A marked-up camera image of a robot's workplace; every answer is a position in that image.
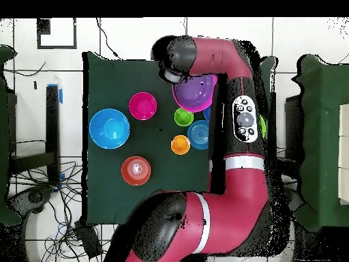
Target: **dark green tablecloth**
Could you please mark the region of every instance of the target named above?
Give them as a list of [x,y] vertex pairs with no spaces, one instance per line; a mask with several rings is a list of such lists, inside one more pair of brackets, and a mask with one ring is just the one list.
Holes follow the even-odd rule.
[[349,206],[338,199],[339,106],[349,103],[349,65],[302,57],[299,75],[305,115],[301,166],[302,195],[307,204],[296,213],[309,231],[349,227]]
[[[172,138],[187,134],[174,121],[178,108],[171,85],[161,81],[154,61],[112,61],[87,53],[89,64],[88,118],[104,108],[121,111],[130,122],[130,137],[118,149],[101,149],[89,137],[87,222],[124,223],[134,206],[157,189],[204,191],[208,186],[208,150],[191,148],[183,156],[170,148]],[[157,112],[138,121],[128,110],[130,98],[139,91],[155,96]],[[204,119],[202,113],[194,121]],[[130,156],[141,156],[151,165],[151,177],[142,186],[128,185],[121,165]]]

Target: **small green bowl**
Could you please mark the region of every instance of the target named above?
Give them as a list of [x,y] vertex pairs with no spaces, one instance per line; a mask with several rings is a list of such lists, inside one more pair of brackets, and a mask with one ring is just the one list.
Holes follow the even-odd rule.
[[178,126],[189,126],[194,120],[194,114],[178,108],[174,113],[174,121]]
[[265,121],[260,115],[260,128],[262,130],[263,139],[266,139],[267,136],[267,121]]

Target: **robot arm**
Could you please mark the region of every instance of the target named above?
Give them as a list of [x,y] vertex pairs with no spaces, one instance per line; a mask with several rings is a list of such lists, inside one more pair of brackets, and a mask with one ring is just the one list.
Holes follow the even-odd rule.
[[127,239],[121,262],[180,262],[193,253],[228,254],[249,244],[268,211],[264,149],[252,69],[237,42],[169,36],[153,47],[159,77],[180,83],[188,76],[219,74],[210,122],[209,192],[164,192],[144,201],[113,236],[104,262],[112,262],[118,239]]

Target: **floor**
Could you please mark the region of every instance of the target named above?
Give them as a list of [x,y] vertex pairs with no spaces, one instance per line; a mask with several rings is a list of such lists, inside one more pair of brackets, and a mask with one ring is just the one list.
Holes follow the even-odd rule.
[[[109,46],[123,59],[148,59],[150,49],[158,38],[164,35],[184,35],[186,30],[191,36],[209,36],[212,38],[234,38],[249,40],[261,56],[274,55],[279,59],[276,70],[275,90],[277,93],[277,143],[285,146],[284,102],[289,96],[300,92],[298,85],[291,81],[295,76],[297,59],[306,53],[320,55],[326,62],[338,63],[349,53],[349,37],[346,18],[102,18],[102,29],[108,36]],[[74,169],[74,163],[81,166],[82,150],[82,58],[81,52],[92,51],[115,59],[106,45],[106,38],[97,26],[95,18],[76,19],[76,49],[37,49],[36,19],[3,19],[0,21],[0,44],[14,47],[18,53],[13,61],[5,65],[7,85],[16,90],[17,104],[17,141],[45,139],[45,87],[49,83],[58,83],[63,88],[63,103],[60,104],[60,134],[62,171],[68,175]],[[72,18],[54,18],[51,20],[50,35],[42,35],[42,45],[73,45]],[[40,67],[42,71],[33,74]],[[44,151],[44,143],[22,143],[17,145],[17,156],[35,154]],[[74,176],[80,189],[81,174]],[[16,194],[29,185],[15,178],[10,194]],[[78,195],[71,199],[69,207],[73,220],[81,215]],[[64,221],[63,203],[58,193],[53,193],[52,206],[57,219]],[[108,242],[116,225],[96,226],[98,236],[108,250]],[[31,262],[49,259],[45,246],[50,247],[47,238],[56,238],[57,222],[54,211],[47,205],[38,215],[31,215],[27,225],[27,251]],[[276,257],[247,258],[210,258],[209,262],[290,262],[294,246],[294,233],[290,228],[290,242],[283,253]],[[103,255],[80,262],[102,262]],[[78,262],[77,259],[61,259],[61,262]]]

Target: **blue bowl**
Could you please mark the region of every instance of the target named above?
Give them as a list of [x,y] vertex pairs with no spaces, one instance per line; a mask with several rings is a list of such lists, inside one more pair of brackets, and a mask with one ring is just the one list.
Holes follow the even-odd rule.
[[106,108],[92,117],[89,131],[98,147],[116,149],[128,139],[130,124],[122,112]]
[[207,149],[209,147],[209,122],[195,121],[188,129],[190,145],[195,149]]
[[210,121],[210,115],[211,115],[211,106],[209,106],[208,108],[206,108],[204,110],[204,118],[207,120],[207,121]]

